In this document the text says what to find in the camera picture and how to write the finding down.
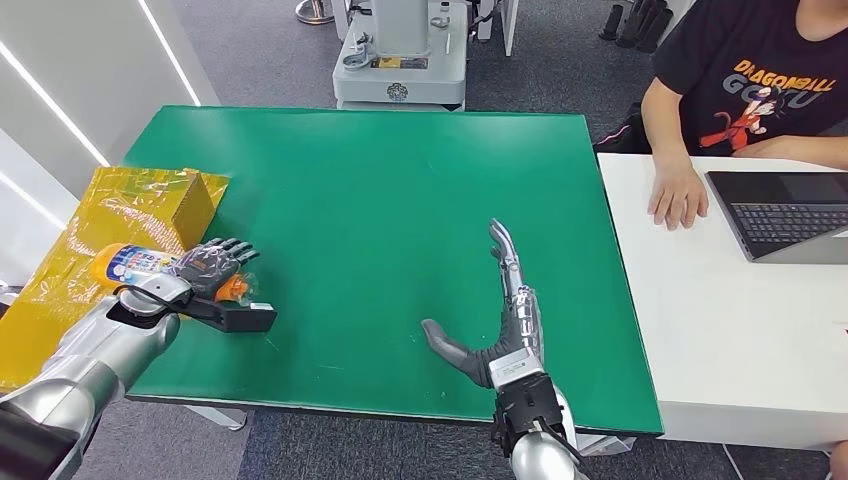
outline black t-shirt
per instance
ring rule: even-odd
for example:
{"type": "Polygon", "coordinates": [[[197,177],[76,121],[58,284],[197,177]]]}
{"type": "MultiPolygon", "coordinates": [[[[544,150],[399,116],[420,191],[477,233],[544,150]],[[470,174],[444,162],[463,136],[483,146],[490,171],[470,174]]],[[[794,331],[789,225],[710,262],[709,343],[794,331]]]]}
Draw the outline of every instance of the black t-shirt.
{"type": "Polygon", "coordinates": [[[690,153],[726,156],[848,118],[848,30],[808,41],[797,9],[798,0],[698,0],[657,50],[657,78],[683,95],[690,153]]]}

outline robotic arm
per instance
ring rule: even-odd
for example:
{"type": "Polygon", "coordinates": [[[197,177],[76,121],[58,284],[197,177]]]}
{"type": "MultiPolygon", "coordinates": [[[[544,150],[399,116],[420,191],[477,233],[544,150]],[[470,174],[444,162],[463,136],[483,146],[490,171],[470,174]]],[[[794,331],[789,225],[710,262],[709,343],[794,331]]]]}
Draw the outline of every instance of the robotic arm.
{"type": "Polygon", "coordinates": [[[536,295],[524,284],[512,238],[497,220],[489,224],[497,244],[504,306],[501,331],[489,348],[472,351],[448,338],[438,323],[421,322],[430,348],[484,388],[493,388],[492,440],[510,458],[518,480],[585,479],[571,410],[543,366],[544,345],[536,295]]]}
{"type": "Polygon", "coordinates": [[[215,239],[186,253],[172,274],[122,285],[103,298],[65,333],[35,379],[0,398],[0,478],[71,478],[106,406],[174,341],[178,313],[223,331],[270,328],[270,306],[212,301],[256,256],[245,242],[215,239]]]}

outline green tabletop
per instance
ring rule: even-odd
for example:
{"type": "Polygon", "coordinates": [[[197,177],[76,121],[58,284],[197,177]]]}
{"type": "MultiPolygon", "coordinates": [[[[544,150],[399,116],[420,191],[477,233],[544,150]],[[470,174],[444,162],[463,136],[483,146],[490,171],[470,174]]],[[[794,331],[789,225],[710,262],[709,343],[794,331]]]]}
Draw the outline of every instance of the green tabletop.
{"type": "Polygon", "coordinates": [[[279,312],[267,334],[184,322],[131,395],[490,421],[419,323],[495,340],[497,217],[575,423],[662,431],[582,116],[165,107],[125,164],[229,175],[206,236],[254,243],[279,312]]]}

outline yellow plastic bag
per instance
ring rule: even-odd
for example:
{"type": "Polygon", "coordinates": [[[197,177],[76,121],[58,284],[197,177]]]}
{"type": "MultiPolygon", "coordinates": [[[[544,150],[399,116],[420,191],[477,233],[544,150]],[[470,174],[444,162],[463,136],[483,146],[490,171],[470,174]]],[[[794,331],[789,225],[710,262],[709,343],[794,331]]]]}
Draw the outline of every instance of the yellow plastic bag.
{"type": "Polygon", "coordinates": [[[97,169],[67,229],[0,318],[0,391],[31,380],[62,334],[110,293],[88,272],[97,252],[125,242],[181,255],[201,240],[228,182],[191,170],[97,169]]]}

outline bottle label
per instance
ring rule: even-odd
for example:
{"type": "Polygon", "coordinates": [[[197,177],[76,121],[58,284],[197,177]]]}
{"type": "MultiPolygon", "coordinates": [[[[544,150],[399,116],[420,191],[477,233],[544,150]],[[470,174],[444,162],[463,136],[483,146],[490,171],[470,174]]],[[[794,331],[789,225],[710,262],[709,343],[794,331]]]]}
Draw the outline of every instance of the bottle label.
{"type": "Polygon", "coordinates": [[[127,245],[109,261],[106,277],[116,282],[137,284],[154,273],[165,271],[177,260],[166,253],[127,245]]]}

